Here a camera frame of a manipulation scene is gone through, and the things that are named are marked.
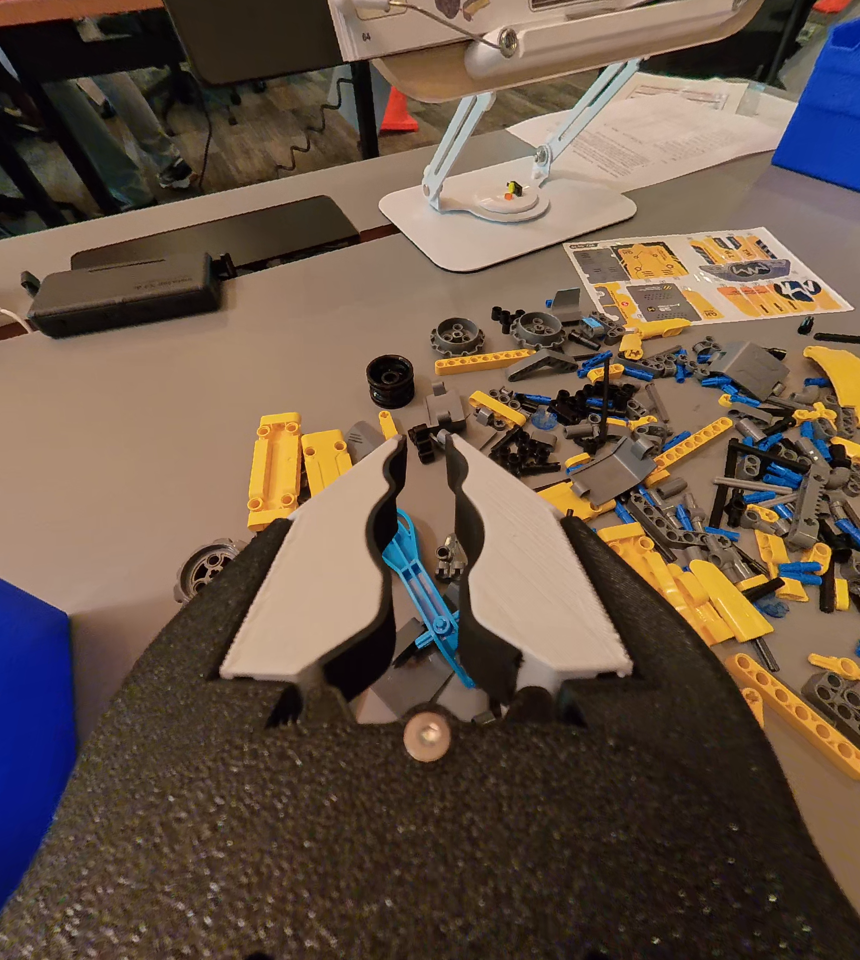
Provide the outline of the white paper sheets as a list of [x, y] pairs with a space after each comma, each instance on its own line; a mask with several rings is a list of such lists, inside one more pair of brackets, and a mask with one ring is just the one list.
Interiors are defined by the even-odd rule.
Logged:
[[745, 81], [637, 73], [553, 162], [620, 193], [772, 151], [796, 102]]

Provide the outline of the blue bin with tag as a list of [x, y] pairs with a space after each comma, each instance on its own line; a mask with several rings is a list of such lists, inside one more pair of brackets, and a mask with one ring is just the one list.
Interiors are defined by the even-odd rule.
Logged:
[[831, 29], [772, 164], [860, 192], [860, 17]]

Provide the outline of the long yellow toy beam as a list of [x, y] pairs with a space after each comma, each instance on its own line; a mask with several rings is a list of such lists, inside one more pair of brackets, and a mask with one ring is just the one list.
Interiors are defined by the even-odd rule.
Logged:
[[817, 714], [792, 690], [747, 654], [724, 661], [730, 676], [742, 687], [759, 693], [766, 707], [803, 737], [819, 754], [847, 777], [860, 783], [860, 750]]
[[506, 369], [534, 354], [534, 349], [526, 348], [446, 357], [436, 360], [434, 369], [437, 377]]

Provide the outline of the grey toy wheel hub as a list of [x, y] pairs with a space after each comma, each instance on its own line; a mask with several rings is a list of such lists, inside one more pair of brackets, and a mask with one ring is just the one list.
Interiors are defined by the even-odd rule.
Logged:
[[245, 546], [246, 541], [223, 537], [197, 548], [178, 571], [173, 589], [175, 601], [181, 606], [189, 603]]
[[433, 350], [444, 358], [483, 352], [484, 332], [468, 318], [447, 318], [431, 330]]
[[521, 349], [555, 350], [566, 338], [566, 331], [555, 315], [532, 311], [516, 316], [509, 334]]

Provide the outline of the curved yellow toy panel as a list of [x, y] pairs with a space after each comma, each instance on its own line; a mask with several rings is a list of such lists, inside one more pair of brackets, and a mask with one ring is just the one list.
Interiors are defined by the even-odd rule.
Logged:
[[803, 356], [823, 370], [840, 406], [853, 411], [860, 427], [860, 359], [847, 350], [820, 345], [809, 345]]

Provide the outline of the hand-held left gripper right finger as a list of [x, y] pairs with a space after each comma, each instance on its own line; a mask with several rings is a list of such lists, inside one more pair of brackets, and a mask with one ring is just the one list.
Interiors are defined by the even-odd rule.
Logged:
[[567, 680], [616, 674], [632, 660], [588, 577], [570, 532], [587, 534], [547, 501], [452, 435], [447, 479], [460, 582], [460, 663], [492, 699]]

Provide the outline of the pile of toy building pieces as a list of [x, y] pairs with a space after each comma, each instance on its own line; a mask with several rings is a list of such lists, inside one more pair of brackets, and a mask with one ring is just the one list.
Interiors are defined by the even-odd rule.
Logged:
[[[776, 678], [765, 637], [786, 602], [808, 602], [812, 587], [826, 614], [860, 612], [850, 504], [860, 497], [860, 427], [804, 356], [821, 376], [787, 395], [785, 354], [754, 342], [708, 336], [643, 356], [643, 340], [688, 325], [628, 328], [618, 357], [604, 348], [578, 364], [544, 348], [507, 367], [508, 380], [544, 366], [577, 373], [575, 392], [523, 392], [523, 406], [506, 389], [470, 400], [508, 427], [491, 461], [519, 479], [560, 473], [535, 493], [569, 517], [618, 517], [601, 533], [611, 551], [707, 646], [750, 644], [760, 659], [746, 655]], [[860, 336], [813, 340], [860, 359]], [[860, 689], [860, 640], [854, 658], [809, 654], [808, 663]]]

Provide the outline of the dark grey toy beam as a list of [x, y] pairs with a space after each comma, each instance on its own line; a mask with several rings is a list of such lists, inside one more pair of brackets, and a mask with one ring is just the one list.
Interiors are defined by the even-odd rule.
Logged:
[[854, 681], [824, 669], [808, 678], [800, 696], [860, 750], [860, 688]]

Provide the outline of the white book stand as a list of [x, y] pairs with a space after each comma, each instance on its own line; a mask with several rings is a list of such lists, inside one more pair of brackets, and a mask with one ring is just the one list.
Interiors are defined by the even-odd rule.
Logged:
[[[388, 194], [380, 201], [382, 214], [437, 267], [457, 273], [483, 270], [628, 221], [636, 213], [631, 199], [582, 176], [553, 174], [553, 162], [616, 97], [644, 59], [731, 36], [761, 6], [760, 2], [737, 2], [744, 5], [728, 24], [671, 42], [657, 41], [653, 52], [645, 52], [638, 41], [553, 63], [509, 64], [484, 75], [472, 70], [469, 43], [462, 68], [467, 81], [460, 87], [466, 94], [424, 170], [421, 188]], [[463, 147], [492, 107], [498, 84], [519, 85], [546, 79], [554, 71], [562, 74], [594, 66], [601, 67], [597, 78], [553, 134], [538, 144], [530, 165], [519, 158], [459, 174], [445, 184]], [[524, 195], [507, 201], [506, 183], [512, 180], [520, 182]]]

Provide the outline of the black flat pad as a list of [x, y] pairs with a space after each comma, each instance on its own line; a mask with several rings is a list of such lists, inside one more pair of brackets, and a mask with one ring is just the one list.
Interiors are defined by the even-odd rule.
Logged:
[[255, 272], [360, 241], [334, 200], [315, 196], [82, 250], [73, 255], [71, 268], [208, 254], [214, 261], [230, 258], [240, 273]]

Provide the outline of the black power adapter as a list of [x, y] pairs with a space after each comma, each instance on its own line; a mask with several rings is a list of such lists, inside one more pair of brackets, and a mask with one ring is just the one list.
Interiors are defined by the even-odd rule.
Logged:
[[45, 277], [28, 322], [53, 339], [212, 313], [222, 303], [222, 264], [207, 253], [174, 254]]

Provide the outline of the dark panel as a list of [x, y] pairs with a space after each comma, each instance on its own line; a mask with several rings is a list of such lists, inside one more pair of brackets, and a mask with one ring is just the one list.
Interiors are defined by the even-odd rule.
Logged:
[[166, 1], [196, 74], [211, 87], [342, 66], [326, 1]]

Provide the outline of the large yellow toy panel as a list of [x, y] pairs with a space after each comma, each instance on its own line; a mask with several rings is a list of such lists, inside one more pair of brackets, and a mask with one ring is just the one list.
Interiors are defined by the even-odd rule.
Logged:
[[261, 418], [248, 484], [247, 528], [251, 532], [260, 532], [297, 509], [301, 435], [299, 413], [267, 414]]

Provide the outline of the orange cone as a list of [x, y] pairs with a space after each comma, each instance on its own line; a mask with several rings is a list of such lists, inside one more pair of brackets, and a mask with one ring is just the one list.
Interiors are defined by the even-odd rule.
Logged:
[[408, 98], [396, 87], [391, 87], [379, 133], [408, 135], [418, 133], [419, 130], [418, 121], [410, 113]]

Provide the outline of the black toy wheel rim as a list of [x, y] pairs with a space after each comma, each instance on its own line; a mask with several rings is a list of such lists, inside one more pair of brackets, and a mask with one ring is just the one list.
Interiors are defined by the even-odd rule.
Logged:
[[412, 363], [397, 354], [372, 359], [365, 369], [373, 402], [382, 410], [396, 410], [410, 404], [415, 395]]

